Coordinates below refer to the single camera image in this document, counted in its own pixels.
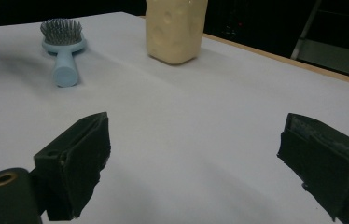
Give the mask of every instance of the cream-colored bottle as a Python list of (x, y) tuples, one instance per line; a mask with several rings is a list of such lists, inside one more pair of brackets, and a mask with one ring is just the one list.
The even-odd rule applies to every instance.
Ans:
[(201, 49), (208, 0), (146, 0), (146, 39), (150, 56), (184, 63)]

